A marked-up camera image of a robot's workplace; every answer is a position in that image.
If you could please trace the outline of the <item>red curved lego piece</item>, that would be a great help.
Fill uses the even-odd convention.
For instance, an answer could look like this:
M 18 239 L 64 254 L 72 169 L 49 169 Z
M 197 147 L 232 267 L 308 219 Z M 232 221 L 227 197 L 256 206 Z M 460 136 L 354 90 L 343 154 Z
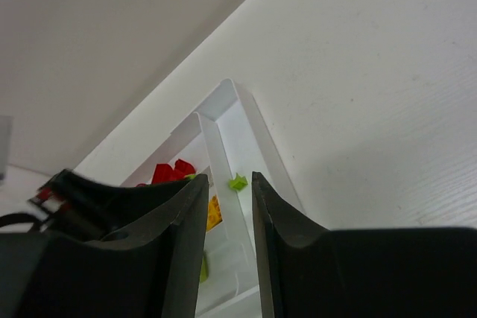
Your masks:
M 139 183 L 137 187 L 155 185 L 164 182 L 173 182 L 182 179 L 183 176 L 168 163 L 159 163 L 154 169 L 150 182 Z

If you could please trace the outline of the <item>lime green studded brick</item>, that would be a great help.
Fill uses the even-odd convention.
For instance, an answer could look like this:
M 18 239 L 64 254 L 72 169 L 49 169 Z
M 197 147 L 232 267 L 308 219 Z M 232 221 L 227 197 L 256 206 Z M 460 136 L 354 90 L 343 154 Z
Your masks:
M 207 254 L 203 251 L 202 261 L 200 266 L 200 277 L 199 282 L 202 284 L 204 283 L 209 277 L 209 265 L 207 260 Z

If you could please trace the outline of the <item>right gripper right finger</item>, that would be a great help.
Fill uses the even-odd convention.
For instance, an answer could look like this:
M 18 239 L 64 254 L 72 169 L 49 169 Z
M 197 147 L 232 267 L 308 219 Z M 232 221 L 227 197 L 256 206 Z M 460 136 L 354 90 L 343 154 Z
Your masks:
M 252 175 L 264 317 L 474 317 L 476 231 L 329 230 Z

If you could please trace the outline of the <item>yellow lego brick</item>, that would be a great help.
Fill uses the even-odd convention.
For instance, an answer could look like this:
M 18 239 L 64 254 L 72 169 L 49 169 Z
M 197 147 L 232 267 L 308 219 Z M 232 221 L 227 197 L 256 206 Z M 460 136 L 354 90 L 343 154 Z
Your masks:
M 221 210 L 218 197 L 214 195 L 208 203 L 208 217 L 206 222 L 206 230 L 210 231 L 222 222 Z

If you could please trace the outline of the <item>small green cube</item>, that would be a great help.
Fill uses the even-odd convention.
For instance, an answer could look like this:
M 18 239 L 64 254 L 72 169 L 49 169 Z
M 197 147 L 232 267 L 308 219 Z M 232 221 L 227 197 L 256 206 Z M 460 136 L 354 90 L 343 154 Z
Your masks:
M 233 191 L 241 191 L 248 186 L 247 177 L 236 173 L 236 175 L 229 180 L 228 186 Z

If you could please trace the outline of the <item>white divided tray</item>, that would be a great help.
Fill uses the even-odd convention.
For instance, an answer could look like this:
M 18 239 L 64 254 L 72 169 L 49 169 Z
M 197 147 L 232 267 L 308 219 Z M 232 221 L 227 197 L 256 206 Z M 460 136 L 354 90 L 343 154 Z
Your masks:
M 157 164 L 178 159 L 209 176 L 222 216 L 206 234 L 208 278 L 199 286 L 196 317 L 260 317 L 251 187 L 234 191 L 229 181 L 260 172 L 282 198 L 303 207 L 253 96 L 221 81 L 122 184 L 149 182 Z

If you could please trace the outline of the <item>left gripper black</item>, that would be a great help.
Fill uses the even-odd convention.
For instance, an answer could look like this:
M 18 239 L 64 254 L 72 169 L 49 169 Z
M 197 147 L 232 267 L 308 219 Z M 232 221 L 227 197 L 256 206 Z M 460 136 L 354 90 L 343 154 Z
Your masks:
M 29 224 L 79 241 L 101 240 L 169 201 L 189 179 L 114 187 L 63 170 L 41 186 L 28 202 L 39 212 L 1 216 L 1 227 Z

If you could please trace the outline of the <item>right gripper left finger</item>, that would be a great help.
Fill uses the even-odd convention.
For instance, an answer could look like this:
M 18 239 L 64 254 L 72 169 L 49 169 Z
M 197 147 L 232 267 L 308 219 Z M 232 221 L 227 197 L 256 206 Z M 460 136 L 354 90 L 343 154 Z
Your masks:
M 193 317 L 209 180 L 101 240 L 1 227 L 3 317 Z

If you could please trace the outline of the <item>red rounded lego brick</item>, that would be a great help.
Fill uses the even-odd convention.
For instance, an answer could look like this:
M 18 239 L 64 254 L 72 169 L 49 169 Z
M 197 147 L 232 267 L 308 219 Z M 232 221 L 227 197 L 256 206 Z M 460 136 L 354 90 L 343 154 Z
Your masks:
M 185 179 L 194 176 L 196 174 L 196 169 L 191 163 L 183 159 L 177 159 L 174 163 L 173 173 L 176 179 Z

